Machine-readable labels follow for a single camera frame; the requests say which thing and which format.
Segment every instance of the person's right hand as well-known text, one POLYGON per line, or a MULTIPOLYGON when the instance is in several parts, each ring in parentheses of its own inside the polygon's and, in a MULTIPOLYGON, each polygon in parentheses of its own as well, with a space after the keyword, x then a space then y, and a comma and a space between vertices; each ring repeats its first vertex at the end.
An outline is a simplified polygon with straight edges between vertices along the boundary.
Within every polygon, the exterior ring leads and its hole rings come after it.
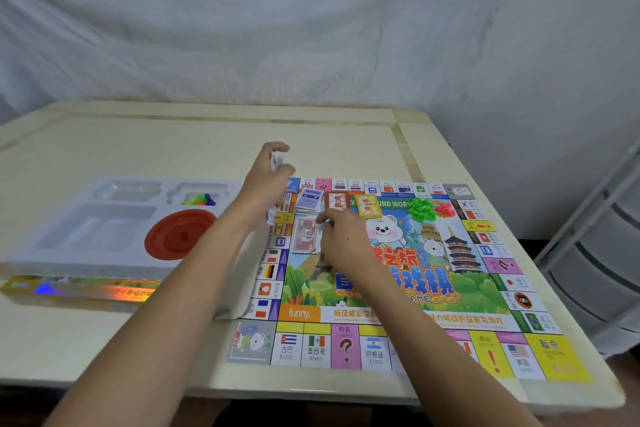
POLYGON ((365 220, 359 215, 351 210, 328 209, 318 215, 316 223, 324 223, 320 249, 325 260, 354 286, 362 290, 373 272, 384 271, 369 242, 365 220))

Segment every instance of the red plate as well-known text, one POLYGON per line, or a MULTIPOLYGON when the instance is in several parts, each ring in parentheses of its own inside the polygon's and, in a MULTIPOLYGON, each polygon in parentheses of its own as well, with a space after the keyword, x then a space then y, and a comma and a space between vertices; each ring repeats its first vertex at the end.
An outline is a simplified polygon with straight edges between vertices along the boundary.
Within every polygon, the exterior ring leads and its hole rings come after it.
POLYGON ((145 238, 147 253, 158 260, 180 260, 217 220, 213 213, 187 209, 165 216, 145 238))

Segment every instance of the exclamation mark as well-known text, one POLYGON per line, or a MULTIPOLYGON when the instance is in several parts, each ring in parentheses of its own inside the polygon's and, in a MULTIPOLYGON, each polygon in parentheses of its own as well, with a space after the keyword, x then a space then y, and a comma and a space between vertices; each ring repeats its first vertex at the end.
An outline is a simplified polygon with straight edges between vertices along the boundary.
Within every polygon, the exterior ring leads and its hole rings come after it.
POLYGON ((493 363, 494 369, 496 373, 500 373, 500 368, 498 368, 497 363, 495 362, 495 357, 493 356, 493 351, 489 350, 487 351, 487 353, 489 353, 489 358, 491 358, 491 363, 493 363))

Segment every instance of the question mark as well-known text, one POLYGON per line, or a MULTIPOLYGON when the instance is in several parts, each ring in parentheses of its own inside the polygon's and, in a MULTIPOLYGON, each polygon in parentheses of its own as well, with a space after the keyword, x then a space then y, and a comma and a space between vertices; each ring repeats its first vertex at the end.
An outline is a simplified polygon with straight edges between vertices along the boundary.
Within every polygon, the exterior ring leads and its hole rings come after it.
POLYGON ((353 342, 351 342, 351 339, 343 339, 342 341, 340 341, 340 344, 338 345, 338 347, 340 349, 344 348, 344 362, 348 363, 349 359, 347 358, 347 351, 349 350, 349 348, 353 346, 353 342))

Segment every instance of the forearm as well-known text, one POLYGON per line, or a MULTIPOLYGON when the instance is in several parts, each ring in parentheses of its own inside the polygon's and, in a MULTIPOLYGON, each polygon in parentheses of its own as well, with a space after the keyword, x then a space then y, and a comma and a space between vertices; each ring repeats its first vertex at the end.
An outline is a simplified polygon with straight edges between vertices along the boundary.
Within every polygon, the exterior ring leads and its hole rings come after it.
POLYGON ((373 273, 363 293, 434 425, 539 427, 517 399, 404 295, 380 262, 369 268, 373 273))
POLYGON ((223 214, 100 351, 47 427, 168 425, 248 232, 223 214))

